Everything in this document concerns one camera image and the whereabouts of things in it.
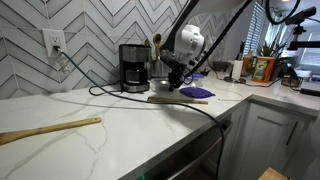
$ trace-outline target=purple object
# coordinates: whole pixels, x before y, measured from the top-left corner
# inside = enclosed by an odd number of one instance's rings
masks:
[[[203,99],[203,98],[215,96],[215,94],[212,94],[211,92],[202,88],[186,87],[186,88],[180,89],[180,92],[188,97],[197,98],[197,99]]]

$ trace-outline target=electrical outlet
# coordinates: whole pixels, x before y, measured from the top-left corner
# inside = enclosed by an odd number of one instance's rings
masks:
[[[62,30],[42,29],[42,33],[48,57],[57,57],[59,55],[59,53],[53,49],[53,46],[60,46],[60,48],[67,53],[66,39]]]

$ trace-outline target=coffee maker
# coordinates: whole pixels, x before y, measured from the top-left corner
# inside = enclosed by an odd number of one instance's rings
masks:
[[[151,59],[151,47],[136,44],[119,45],[120,87],[121,91],[148,91],[147,64]]]

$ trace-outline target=wooden spatula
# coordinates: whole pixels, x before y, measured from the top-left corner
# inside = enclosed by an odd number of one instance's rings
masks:
[[[36,129],[0,133],[0,146],[21,138],[28,137],[28,136],[44,134],[44,133],[53,132],[53,131],[60,131],[63,129],[75,128],[75,127],[85,126],[89,124],[95,124],[101,121],[102,119],[98,117],[98,118],[84,119],[84,120],[74,121],[69,123],[57,124],[53,126],[46,126],[42,128],[36,128]]]

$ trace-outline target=countertop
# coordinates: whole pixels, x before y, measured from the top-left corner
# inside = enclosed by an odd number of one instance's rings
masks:
[[[216,96],[205,99],[209,105],[192,106],[218,120],[248,100],[310,116],[317,116],[320,109],[319,97],[292,91],[280,82],[269,88],[249,87],[209,76],[203,84],[202,88]],[[121,95],[140,100],[184,98],[178,91]],[[0,179],[133,179],[213,125],[185,107],[142,104],[110,95],[95,97],[88,89],[0,101],[0,133],[91,117],[103,121],[0,146]]]

